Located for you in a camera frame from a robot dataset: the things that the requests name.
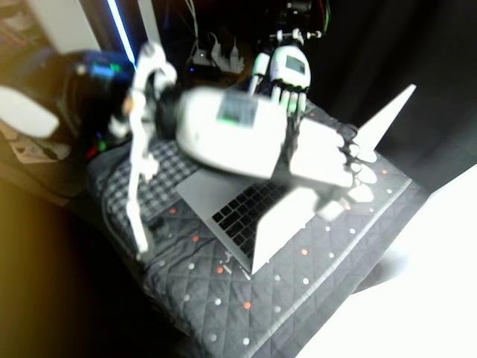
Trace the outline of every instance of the laptop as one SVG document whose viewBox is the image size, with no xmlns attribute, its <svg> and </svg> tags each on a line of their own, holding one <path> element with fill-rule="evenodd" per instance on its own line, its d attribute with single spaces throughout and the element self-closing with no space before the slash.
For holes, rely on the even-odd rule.
<svg viewBox="0 0 477 358">
<path fill-rule="evenodd" d="M 201 169 L 177 186 L 241 266 L 255 274 L 313 216 L 312 189 Z"/>
</svg>

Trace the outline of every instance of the power strip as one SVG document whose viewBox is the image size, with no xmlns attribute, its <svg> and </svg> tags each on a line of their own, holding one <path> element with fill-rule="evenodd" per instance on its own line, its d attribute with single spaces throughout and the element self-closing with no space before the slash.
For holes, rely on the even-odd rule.
<svg viewBox="0 0 477 358">
<path fill-rule="evenodd" d="M 212 53 L 202 48 L 195 50 L 192 62 L 196 66 L 215 66 L 217 65 L 222 72 L 229 72 L 239 74 L 244 70 L 244 58 L 240 57 L 239 50 L 236 46 L 233 47 L 230 59 L 221 55 L 220 43 L 215 43 L 212 48 Z"/>
</svg>

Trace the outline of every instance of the open laptop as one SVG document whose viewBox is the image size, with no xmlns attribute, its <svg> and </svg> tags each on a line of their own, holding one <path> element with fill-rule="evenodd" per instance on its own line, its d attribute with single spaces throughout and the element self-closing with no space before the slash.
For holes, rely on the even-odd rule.
<svg viewBox="0 0 477 358">
<path fill-rule="evenodd" d="M 408 87 L 361 127 L 356 142 L 374 149 L 415 89 Z M 206 169 L 177 191 L 240 264 L 255 274 L 316 214 L 313 189 L 292 187 Z"/>
</svg>

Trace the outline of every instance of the laptop keyboard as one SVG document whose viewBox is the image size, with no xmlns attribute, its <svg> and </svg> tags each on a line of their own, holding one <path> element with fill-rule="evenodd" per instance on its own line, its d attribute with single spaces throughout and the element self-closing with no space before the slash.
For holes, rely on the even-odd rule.
<svg viewBox="0 0 477 358">
<path fill-rule="evenodd" d="M 286 194 L 288 187 L 270 181 L 254 184 L 212 218 L 249 258 L 255 247 L 260 218 Z"/>
</svg>

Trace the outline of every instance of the led light strip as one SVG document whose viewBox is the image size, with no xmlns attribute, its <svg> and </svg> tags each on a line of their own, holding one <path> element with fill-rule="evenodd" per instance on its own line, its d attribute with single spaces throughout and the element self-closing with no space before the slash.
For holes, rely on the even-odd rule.
<svg viewBox="0 0 477 358">
<path fill-rule="evenodd" d="M 122 45 L 124 46 L 124 50 L 126 51 L 127 58 L 129 58 L 129 61 L 131 61 L 132 63 L 135 63 L 136 59 L 134 58 L 133 49 L 131 48 L 129 39 L 127 38 L 126 30 L 124 29 L 121 15 L 119 14 L 118 5 L 116 4 L 115 0 L 107 0 L 107 4 L 109 5 L 111 14 L 113 15 L 114 23 L 116 24 L 119 36 L 121 37 Z"/>
</svg>

